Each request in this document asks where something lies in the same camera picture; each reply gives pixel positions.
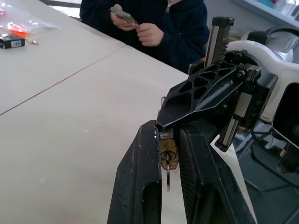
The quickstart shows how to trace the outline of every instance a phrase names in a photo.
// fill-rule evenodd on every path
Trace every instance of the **black cable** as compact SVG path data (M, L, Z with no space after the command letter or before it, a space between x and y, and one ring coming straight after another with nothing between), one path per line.
M262 118L259 118L259 120L260 120L262 123L264 123L265 125L272 125L272 123L271 123L270 121L266 121L266 120L264 120L264 119L262 119Z
M288 28L288 27L273 27L270 28L266 31L267 35L271 35L273 33L278 33L278 32L287 32L296 35L299 37L299 30L293 29L293 28Z
M272 155L272 156L274 156L274 157L277 157L277 158L280 158L280 157L278 157L278 156L276 156L276 155L274 155L273 153L271 153L268 149L266 149L265 148L265 146L261 143L261 139L259 139L257 136L256 136L256 134L255 134L255 132L253 131L253 129L250 129L250 133L251 133L251 136L252 136L252 138L253 138L253 140L255 141L255 143L263 150L263 151L265 151L266 153L268 153L268 154L270 154L270 155Z
M254 133L254 137L255 137L258 141L260 141L260 140L262 140L264 137L266 137L266 136L272 134L272 131L273 131L273 128L270 128L270 130L267 131L267 132L255 132L253 129L250 129L250 130L249 130L249 132L250 132L251 135L252 135L252 133Z
M271 134L271 132L272 132L272 129L270 129L269 131L267 131L267 132L254 132L254 134L255 134L255 136L256 136L256 134L261 134L262 136L260 136L260 137L257 137L256 136L256 140L257 141L260 141L260 140L262 140L263 138L265 138L265 137L267 137L268 135L270 135ZM252 142L252 140L249 140L245 145L244 145L244 147L241 149L241 150L239 150L238 152L236 152L236 154L237 154L237 157L238 157L238 159L240 159L251 147L252 147L252 144L253 144L253 142Z

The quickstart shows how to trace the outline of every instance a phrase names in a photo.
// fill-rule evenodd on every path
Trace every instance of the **hoodie zipper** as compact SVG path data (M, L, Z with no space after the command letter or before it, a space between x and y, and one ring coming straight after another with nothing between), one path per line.
M169 9L170 9L170 6L172 6L173 4L172 3L167 3L167 8L165 10L166 13L169 13Z

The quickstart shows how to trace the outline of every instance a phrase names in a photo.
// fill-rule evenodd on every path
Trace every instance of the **white table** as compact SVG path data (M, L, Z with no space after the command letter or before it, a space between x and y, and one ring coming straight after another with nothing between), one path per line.
M8 53L7 63L23 56L39 64L35 69L30 63L6 68L13 77L10 88L16 91L1 90L1 102L5 102L1 111L16 107L0 116L0 223L106 223L119 162L139 126L156 118L161 97L187 77L42 3L24 1L29 2L34 3L29 10L43 19L59 18L65 30L41 38L39 46L23 49L28 54L22 49ZM75 32L99 46L90 42L88 53L81 49L76 57L73 51L66 52L70 46L61 46L59 55L72 60L55 58L51 47ZM45 58L29 54L36 51ZM21 97L25 100L45 89L17 106ZM234 149L219 153L232 168L252 210ZM185 223L182 201L176 170L171 174L171 192L163 191L163 224Z
M125 44L37 0L7 0L61 28L37 39L38 46L1 50L0 114L118 51Z

